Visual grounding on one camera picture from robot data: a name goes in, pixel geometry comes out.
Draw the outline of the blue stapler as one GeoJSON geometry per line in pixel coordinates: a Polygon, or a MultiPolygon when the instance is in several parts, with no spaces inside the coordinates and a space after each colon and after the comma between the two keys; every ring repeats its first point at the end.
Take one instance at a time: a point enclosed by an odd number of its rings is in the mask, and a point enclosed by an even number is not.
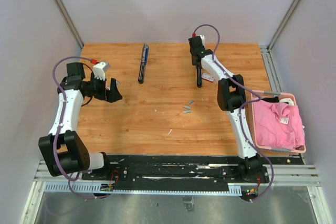
{"type": "Polygon", "coordinates": [[[142,48],[142,56],[141,56],[140,70],[139,70],[139,76],[138,76],[139,84],[142,84],[144,82],[145,68],[146,68],[146,64],[148,61],[148,54],[149,54],[149,46],[147,44],[144,44],[142,48]]]}
{"type": "Polygon", "coordinates": [[[202,87],[202,68],[200,66],[196,66],[196,85],[198,88],[202,87]]]}

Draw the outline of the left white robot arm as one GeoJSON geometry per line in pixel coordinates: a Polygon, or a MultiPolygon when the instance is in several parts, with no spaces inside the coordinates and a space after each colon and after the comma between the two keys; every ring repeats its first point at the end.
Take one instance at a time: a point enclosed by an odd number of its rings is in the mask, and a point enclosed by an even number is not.
{"type": "Polygon", "coordinates": [[[110,65],[106,61],[91,60],[90,80],[82,62],[66,65],[67,75],[57,82],[59,105],[55,121],[48,135],[39,139],[38,146],[51,176],[68,175],[75,172],[94,170],[100,179],[112,175],[112,166],[105,162],[104,152],[91,153],[77,133],[80,109],[86,97],[109,103],[122,99],[117,81],[112,78],[106,87],[106,72],[110,65]]]}

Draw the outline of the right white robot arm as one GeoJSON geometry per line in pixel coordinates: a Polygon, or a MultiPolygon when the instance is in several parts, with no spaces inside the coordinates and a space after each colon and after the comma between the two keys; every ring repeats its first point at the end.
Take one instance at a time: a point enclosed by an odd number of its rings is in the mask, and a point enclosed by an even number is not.
{"type": "Polygon", "coordinates": [[[214,52],[205,48],[203,35],[193,34],[188,42],[192,65],[206,70],[217,81],[217,103],[229,118],[237,143],[238,157],[241,159],[238,164],[238,177],[244,182],[250,182],[263,166],[247,124],[243,77],[228,71],[214,52]]]}

